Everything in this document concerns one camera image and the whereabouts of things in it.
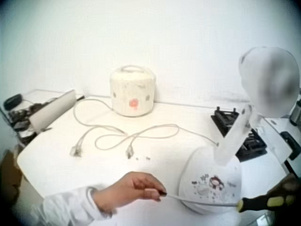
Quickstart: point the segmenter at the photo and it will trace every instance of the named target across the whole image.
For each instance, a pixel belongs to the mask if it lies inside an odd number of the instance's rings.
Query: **gas stove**
[[[217,109],[214,111],[214,115],[211,115],[211,118],[215,122],[222,135],[226,136],[238,116],[239,113],[236,112],[235,108],[231,112],[221,111],[220,107],[217,107]],[[249,133],[249,137],[247,137],[241,148],[237,151],[236,156],[240,162],[247,161],[266,154],[266,147],[267,145],[258,135],[256,130],[252,129]]]

